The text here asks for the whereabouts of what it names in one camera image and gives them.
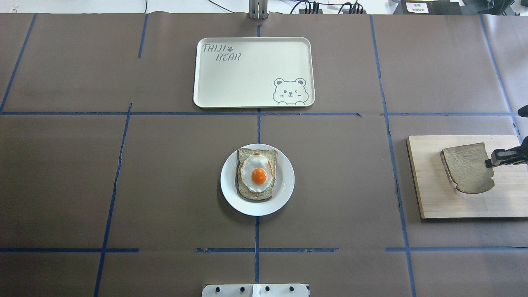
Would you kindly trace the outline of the fried egg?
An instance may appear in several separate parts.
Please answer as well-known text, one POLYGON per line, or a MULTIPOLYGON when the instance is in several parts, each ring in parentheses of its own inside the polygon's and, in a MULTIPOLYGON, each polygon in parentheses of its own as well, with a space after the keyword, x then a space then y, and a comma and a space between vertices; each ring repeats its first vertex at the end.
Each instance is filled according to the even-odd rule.
POLYGON ((270 189, 275 181, 272 163, 262 153, 252 153, 239 169, 239 181, 249 192, 259 194, 270 189))

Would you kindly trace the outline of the aluminium frame post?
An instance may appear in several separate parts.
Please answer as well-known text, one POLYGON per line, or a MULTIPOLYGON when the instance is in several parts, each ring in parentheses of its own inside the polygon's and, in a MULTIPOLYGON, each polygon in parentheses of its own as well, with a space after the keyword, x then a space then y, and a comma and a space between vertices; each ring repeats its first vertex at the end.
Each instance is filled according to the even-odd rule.
POLYGON ((269 17, 268 0, 249 0, 249 19, 267 19, 269 17))

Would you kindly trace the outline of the bread slice under egg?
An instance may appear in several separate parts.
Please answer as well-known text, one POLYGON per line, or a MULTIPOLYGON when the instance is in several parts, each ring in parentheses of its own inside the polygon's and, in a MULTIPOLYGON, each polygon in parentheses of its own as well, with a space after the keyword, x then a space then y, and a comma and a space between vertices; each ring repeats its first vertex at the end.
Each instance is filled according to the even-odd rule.
POLYGON ((252 153, 257 153, 257 152, 264 154, 264 156, 269 158, 269 160, 271 161, 273 175, 276 181, 276 160, 278 156, 278 152, 276 150, 253 150, 250 148, 239 148, 238 149, 238 162, 239 163, 238 163, 238 167, 236 171, 236 182, 238 186, 238 191, 241 194, 241 196, 243 196, 244 198, 249 199, 249 200, 266 200, 270 198, 273 194, 275 181, 272 184, 270 189, 266 190, 265 192, 259 193, 259 194, 249 192, 249 190, 247 190, 247 188, 245 188, 245 186, 243 186, 243 184, 241 184, 241 182, 239 181, 239 169, 240 169, 241 164, 247 158, 247 156, 249 156, 252 153))

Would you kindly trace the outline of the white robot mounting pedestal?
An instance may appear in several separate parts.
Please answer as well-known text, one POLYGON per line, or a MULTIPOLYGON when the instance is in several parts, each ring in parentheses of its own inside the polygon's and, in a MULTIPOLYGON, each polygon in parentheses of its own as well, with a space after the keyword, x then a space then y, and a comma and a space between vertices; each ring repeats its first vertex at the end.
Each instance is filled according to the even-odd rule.
POLYGON ((309 285, 279 284, 210 284, 202 290, 202 297, 309 297, 309 285))

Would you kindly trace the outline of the black rectangular box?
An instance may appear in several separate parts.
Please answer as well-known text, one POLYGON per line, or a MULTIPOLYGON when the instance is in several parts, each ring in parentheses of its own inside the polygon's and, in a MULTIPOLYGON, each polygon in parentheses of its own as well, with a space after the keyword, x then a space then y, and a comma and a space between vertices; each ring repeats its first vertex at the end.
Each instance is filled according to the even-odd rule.
POLYGON ((448 0, 398 0, 394 15, 462 15, 458 2, 448 0))

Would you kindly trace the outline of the brown bread slice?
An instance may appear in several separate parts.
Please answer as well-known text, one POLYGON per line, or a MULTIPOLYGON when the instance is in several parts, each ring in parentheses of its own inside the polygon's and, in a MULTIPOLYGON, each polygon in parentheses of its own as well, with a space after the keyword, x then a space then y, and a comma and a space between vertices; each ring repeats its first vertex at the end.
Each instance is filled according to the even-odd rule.
POLYGON ((447 177, 459 192, 480 194, 494 188, 494 171, 486 167, 483 142, 447 147, 441 151, 441 160, 447 177))

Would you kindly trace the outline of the orange black adapter far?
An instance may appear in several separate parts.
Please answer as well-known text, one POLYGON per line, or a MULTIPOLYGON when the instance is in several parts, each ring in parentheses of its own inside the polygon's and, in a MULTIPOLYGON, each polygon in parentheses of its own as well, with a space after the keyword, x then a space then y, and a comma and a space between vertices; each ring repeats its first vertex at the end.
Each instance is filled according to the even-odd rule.
POLYGON ((294 6, 296 8, 298 5, 304 4, 304 8, 300 7, 298 9, 299 14, 322 14, 323 10, 320 7, 320 2, 310 2, 310 1, 303 1, 298 2, 297 5, 294 6))

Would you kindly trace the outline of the wooden cutting board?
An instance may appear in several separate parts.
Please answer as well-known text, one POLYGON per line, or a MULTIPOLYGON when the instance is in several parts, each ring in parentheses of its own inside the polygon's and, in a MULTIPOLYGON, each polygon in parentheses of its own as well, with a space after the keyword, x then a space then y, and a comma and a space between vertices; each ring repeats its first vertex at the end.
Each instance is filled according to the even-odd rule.
POLYGON ((441 161, 447 147, 484 143, 487 154, 519 145, 513 135, 421 135, 409 136, 408 152, 424 219, 527 217, 528 177, 526 165, 494 168, 495 185, 479 194, 462 193, 448 179, 441 161))

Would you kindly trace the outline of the cream bear serving tray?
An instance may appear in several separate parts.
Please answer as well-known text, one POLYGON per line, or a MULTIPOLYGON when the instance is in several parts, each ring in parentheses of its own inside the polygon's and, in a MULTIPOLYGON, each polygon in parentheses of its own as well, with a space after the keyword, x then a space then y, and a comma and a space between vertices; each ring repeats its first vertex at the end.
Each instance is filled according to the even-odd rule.
POLYGON ((304 37, 198 42, 193 102, 200 108, 308 107, 315 98, 311 44, 304 37))

